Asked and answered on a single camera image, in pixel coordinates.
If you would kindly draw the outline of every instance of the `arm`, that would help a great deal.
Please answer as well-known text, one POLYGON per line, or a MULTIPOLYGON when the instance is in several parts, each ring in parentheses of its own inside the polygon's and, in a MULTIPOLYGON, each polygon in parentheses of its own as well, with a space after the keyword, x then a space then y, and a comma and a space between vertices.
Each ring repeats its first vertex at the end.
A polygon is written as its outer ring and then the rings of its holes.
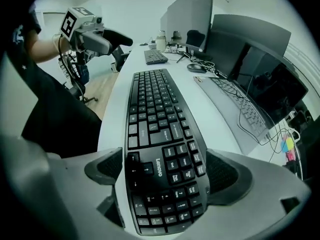
MULTIPOLYGON (((54 40, 56 47, 58 47, 59 38, 54 40)), ((35 30, 30 30, 24 40, 24 46, 29 56, 36 62, 46 62, 59 55, 52 40, 39 40, 38 34, 35 30)), ((65 53, 70 50, 68 40, 64 37, 60 41, 61 52, 65 53)))

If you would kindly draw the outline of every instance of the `wooden floor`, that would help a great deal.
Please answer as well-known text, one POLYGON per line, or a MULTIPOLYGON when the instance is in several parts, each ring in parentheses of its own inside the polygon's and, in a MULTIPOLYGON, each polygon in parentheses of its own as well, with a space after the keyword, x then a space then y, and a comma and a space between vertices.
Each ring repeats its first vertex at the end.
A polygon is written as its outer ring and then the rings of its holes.
POLYGON ((98 101, 90 101, 86 104, 102 120, 104 118, 106 106, 112 89, 115 85, 119 73, 108 73, 90 80, 85 87, 85 96, 87 98, 95 97, 98 101))

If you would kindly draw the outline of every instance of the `wire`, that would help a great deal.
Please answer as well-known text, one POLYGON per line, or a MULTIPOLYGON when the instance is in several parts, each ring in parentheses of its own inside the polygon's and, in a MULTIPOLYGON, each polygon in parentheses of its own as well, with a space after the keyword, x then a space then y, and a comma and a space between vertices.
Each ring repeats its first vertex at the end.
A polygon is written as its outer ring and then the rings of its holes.
POLYGON ((59 37, 59 41, 58 41, 58 51, 59 51, 59 56, 60 56, 61 62, 62 62, 62 64, 63 64, 64 68, 68 71, 69 75, 73 78, 73 81, 74 81, 74 83, 76 84, 78 90, 81 92, 82 102, 85 102, 84 93, 82 92, 80 86, 78 85, 78 83, 77 83, 74 75, 70 72, 70 69, 66 66, 66 63, 65 63, 65 61, 64 61, 64 58, 62 57, 61 46, 60 46, 60 44, 61 44, 61 43, 60 43, 60 40, 61 40, 62 36, 63 36, 63 35, 61 34, 60 37, 59 37))

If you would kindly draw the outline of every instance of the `bottle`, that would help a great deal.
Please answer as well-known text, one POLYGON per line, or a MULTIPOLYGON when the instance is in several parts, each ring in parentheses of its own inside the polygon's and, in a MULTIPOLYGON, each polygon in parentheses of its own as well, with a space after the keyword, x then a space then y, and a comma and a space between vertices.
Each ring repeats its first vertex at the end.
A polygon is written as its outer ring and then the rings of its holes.
POLYGON ((164 52, 167 47, 167 40, 166 40, 166 32, 164 30, 159 30, 158 35, 155 39, 156 49, 159 52, 164 52))

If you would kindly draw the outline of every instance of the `cable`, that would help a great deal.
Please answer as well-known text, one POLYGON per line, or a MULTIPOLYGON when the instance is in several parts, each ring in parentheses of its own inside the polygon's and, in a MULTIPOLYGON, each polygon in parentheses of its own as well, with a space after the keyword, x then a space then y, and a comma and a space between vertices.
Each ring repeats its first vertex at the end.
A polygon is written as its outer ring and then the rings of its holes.
POLYGON ((60 56, 61 62, 62 62, 62 64, 63 64, 64 68, 68 71, 69 75, 73 78, 73 81, 75 82, 78 90, 81 92, 82 102, 85 102, 84 93, 82 92, 80 86, 78 85, 78 83, 77 83, 74 75, 70 72, 70 69, 66 66, 65 61, 64 61, 64 58, 62 57, 61 46, 60 46, 60 40, 61 40, 62 36, 63 36, 63 35, 61 34, 60 37, 59 37, 59 41, 58 41, 58 51, 59 51, 59 56, 60 56))
POLYGON ((296 144, 296 142, 295 142, 295 139, 294 139, 293 134, 292 134, 290 131, 288 131, 288 132, 289 132, 289 134, 290 134, 290 136, 291 136, 291 138, 292 138, 292 140, 293 140, 294 148, 295 148, 295 150, 296 150, 295 153, 296 153, 296 155, 297 155, 297 157, 298 157, 298 160, 299 160, 301 180, 303 181, 303 180, 304 180, 304 177, 303 177, 303 174, 302 174, 302 164, 301 164, 301 159, 300 159, 300 155, 299 155, 299 150, 298 150, 298 147, 297 147, 297 144, 296 144))

